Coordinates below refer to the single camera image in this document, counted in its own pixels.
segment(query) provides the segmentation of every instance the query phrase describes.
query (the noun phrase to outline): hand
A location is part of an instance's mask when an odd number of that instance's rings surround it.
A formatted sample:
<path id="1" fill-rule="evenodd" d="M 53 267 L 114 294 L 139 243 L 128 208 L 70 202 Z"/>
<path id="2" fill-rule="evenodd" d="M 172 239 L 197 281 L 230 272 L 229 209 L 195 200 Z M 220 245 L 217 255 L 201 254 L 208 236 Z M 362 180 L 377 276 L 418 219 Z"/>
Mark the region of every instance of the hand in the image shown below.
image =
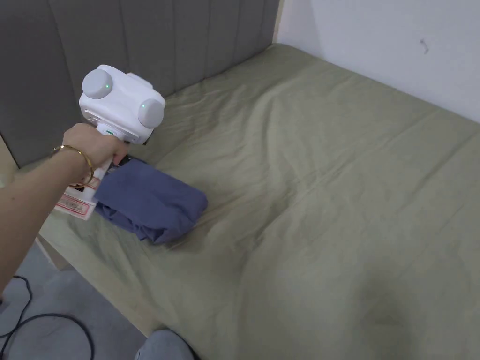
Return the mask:
<path id="1" fill-rule="evenodd" d="M 70 145 L 85 153 L 94 168 L 112 158 L 118 165 L 128 153 L 128 146 L 113 135 L 102 135 L 94 127 L 80 123 L 63 135 L 63 145 Z"/>

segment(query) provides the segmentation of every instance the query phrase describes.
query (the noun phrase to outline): white device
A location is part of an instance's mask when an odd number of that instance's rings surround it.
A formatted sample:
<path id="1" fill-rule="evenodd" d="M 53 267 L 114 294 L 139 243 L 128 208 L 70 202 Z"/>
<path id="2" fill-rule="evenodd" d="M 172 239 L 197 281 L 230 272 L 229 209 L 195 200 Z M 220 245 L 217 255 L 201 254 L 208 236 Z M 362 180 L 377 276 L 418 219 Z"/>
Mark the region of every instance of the white device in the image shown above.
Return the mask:
<path id="1" fill-rule="evenodd" d="M 100 65 L 82 82 L 79 105 L 83 116 L 104 135 L 114 135 L 133 144 L 143 144 L 161 124 L 165 99 L 141 77 Z M 56 209 L 87 220 L 96 206 L 95 192 L 111 160 L 94 172 L 88 186 L 80 191 L 67 188 Z"/>

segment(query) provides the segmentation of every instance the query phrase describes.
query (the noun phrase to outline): bed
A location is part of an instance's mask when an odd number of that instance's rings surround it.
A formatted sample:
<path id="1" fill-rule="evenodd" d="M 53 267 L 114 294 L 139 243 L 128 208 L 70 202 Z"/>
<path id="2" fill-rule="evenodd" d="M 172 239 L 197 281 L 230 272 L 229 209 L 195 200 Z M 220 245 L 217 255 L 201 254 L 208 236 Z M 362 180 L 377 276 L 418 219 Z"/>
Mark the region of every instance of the bed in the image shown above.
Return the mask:
<path id="1" fill-rule="evenodd" d="M 480 127 L 274 44 L 167 98 L 131 153 L 207 194 L 154 246 L 96 214 L 40 234 L 144 334 L 212 359 L 480 348 Z"/>

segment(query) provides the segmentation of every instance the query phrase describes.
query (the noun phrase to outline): gray floor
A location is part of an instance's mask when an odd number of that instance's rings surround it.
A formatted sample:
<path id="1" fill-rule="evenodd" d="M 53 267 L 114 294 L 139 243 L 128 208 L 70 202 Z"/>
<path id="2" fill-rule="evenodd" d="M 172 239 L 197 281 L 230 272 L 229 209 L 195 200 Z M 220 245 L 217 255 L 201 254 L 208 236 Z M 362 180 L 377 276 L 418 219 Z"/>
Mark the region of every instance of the gray floor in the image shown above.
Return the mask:
<path id="1" fill-rule="evenodd" d="M 34 300 L 26 316 L 44 312 L 70 314 L 90 329 L 96 360 L 133 360 L 145 337 L 72 268 L 54 269 L 35 245 L 17 272 L 29 279 Z M 0 334 L 9 331 L 28 299 L 24 282 L 10 282 L 0 307 Z M 8 360 L 88 360 L 83 332 L 63 319 L 39 319 L 19 331 Z"/>

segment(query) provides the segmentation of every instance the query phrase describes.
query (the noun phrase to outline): bracelet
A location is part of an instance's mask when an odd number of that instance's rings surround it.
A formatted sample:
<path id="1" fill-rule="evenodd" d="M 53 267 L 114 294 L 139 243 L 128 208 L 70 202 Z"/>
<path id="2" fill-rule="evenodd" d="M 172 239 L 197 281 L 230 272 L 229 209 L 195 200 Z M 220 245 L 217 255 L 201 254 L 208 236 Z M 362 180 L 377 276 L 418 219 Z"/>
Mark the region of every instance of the bracelet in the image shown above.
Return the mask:
<path id="1" fill-rule="evenodd" d="M 90 158 L 85 153 L 78 150 L 76 147 L 73 147 L 73 146 L 70 146 L 70 145 L 57 146 L 55 149 L 52 150 L 52 153 L 51 153 L 50 157 L 54 156 L 57 152 L 59 152 L 62 149 L 70 149 L 70 150 L 76 151 L 77 153 L 82 155 L 85 158 L 85 161 L 87 162 L 87 164 L 90 168 L 90 178 L 88 179 L 88 181 L 85 181 L 81 184 L 69 185 L 69 186 L 71 188 L 74 188 L 74 189 L 83 188 L 83 187 L 87 186 L 92 181 L 93 173 L 94 173 L 92 162 L 90 161 Z"/>

